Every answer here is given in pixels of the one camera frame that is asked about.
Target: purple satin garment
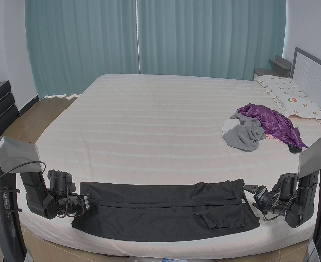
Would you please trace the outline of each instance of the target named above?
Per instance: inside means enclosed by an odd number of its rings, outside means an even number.
[[[263,105],[247,104],[237,110],[247,117],[256,117],[266,133],[271,134],[287,145],[295,147],[307,147],[300,138],[298,128],[294,128],[292,122],[277,111]]]

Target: floral pillow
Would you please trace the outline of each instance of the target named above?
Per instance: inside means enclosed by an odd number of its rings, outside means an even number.
[[[286,117],[317,118],[321,120],[321,110],[317,104],[303,93],[292,78],[279,76],[258,76],[254,79],[263,86]]]

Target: bed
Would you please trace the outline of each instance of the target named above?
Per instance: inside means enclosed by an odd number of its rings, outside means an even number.
[[[305,56],[300,51],[295,54]],[[300,85],[303,77],[310,74],[300,72],[298,63],[303,66],[302,61],[302,57],[295,59],[292,69],[292,75],[301,78]],[[48,126],[37,141],[38,151],[48,169],[71,173],[77,187],[85,181],[169,185],[243,178],[245,184],[264,184],[271,189],[280,174],[297,172],[299,155],[290,153],[287,145],[269,139],[262,140],[252,152],[227,146],[220,127],[247,103],[278,110],[256,81],[103,75]],[[321,120],[290,119],[305,144],[311,145],[321,137]],[[32,214],[20,178],[17,185],[21,190],[21,222],[36,236],[108,255],[210,259],[252,255],[308,239],[316,219],[314,214],[296,229],[282,218],[265,222],[261,212],[252,206],[253,195],[246,193],[254,213],[260,217],[261,226],[254,230],[196,241],[118,241],[73,229],[70,218],[49,221]]]

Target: pile of clothes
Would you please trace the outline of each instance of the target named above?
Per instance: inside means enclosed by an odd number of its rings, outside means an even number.
[[[222,132],[228,146],[244,151],[257,149],[266,136],[286,143],[292,153],[300,153],[307,147],[301,141],[299,129],[294,128],[288,118],[263,105],[241,107],[224,122]]]

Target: curtain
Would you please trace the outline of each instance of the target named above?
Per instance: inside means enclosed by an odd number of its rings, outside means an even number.
[[[141,74],[252,80],[282,55],[285,0],[138,0]]]
[[[135,0],[26,0],[39,98],[80,94],[103,74],[138,74]]]

